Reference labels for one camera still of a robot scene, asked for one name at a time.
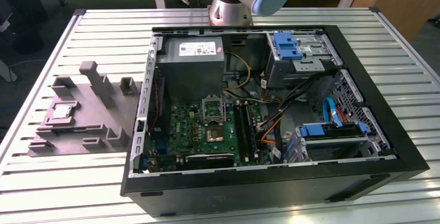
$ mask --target sticker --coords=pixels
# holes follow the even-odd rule
[[[261,88],[266,89],[268,87],[268,81],[265,81],[264,79],[261,79]]]
[[[286,131],[286,132],[284,133],[284,138],[286,139],[286,138],[290,138],[290,137],[292,137],[292,133]]]
[[[273,149],[272,149],[272,154],[273,154],[278,159],[281,159],[281,152],[280,152],[280,150],[277,150],[276,147],[273,147]]]
[[[300,51],[312,51],[309,46],[300,46]]]
[[[216,55],[214,42],[190,42],[178,45],[178,56]]]

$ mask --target yellow wire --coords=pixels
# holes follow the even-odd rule
[[[241,88],[246,83],[248,81],[250,80],[250,67],[248,65],[248,63],[245,62],[245,60],[234,53],[225,53],[225,54],[230,54],[232,56],[234,56],[237,59],[241,60],[241,62],[245,64],[246,68],[248,68],[248,77],[245,79],[245,81],[238,85],[238,86],[234,86],[234,87],[229,87],[229,88],[222,88],[224,90],[232,90],[232,89],[238,89]]]

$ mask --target chip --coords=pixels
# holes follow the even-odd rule
[[[222,142],[222,126],[220,125],[208,125],[205,128],[206,142]]]

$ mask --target connector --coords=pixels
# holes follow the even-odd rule
[[[185,5],[190,6],[189,1],[188,0],[181,0],[184,2]]]

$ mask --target aluminum profile table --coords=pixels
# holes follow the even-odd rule
[[[0,223],[397,223],[440,220],[440,78],[380,13],[369,9],[282,9],[254,25],[337,25],[430,170],[352,202],[322,203],[154,220],[120,197],[125,153],[28,157],[56,76],[81,61],[116,82],[142,79],[150,28],[208,25],[204,9],[88,10],[68,24],[0,146]]]

